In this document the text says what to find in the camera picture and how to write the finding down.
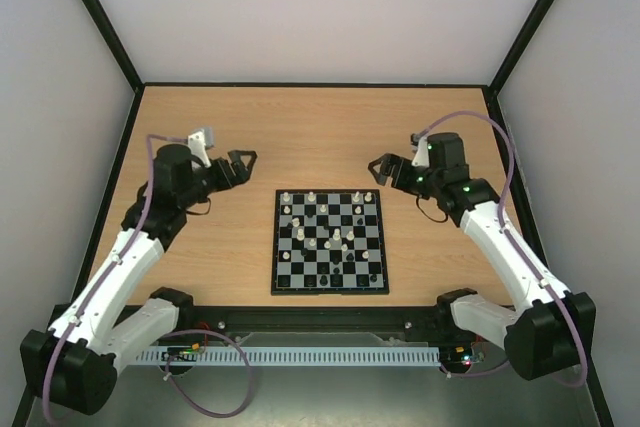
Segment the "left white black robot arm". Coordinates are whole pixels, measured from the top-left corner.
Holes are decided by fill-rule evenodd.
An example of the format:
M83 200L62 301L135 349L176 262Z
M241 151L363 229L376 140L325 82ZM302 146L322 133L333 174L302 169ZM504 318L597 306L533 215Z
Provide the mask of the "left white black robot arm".
M191 295L166 287L125 320L119 316L186 225L191 208L246 183L257 154L232 150L210 159L205 147L167 138L159 149L149 147L147 157L147 181L127 210L109 256L46 331L32 330L21 342L27 385L52 425L60 421L53 404L85 415L98 412L119 375L156 341L216 334L196 328Z

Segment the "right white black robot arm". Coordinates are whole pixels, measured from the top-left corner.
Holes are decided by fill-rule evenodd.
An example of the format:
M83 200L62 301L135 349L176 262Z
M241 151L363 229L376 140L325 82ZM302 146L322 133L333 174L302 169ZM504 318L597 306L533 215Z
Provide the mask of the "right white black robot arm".
M574 294L524 241L499 196L483 178L472 178L458 134L423 136L411 159L386 153L368 165L380 185L419 199L433 199L481 250L512 305L494 304L473 290L443 294L436 326L455 339L469 331L502 349L513 370L533 380L578 366L586 369L595 326L595 304Z

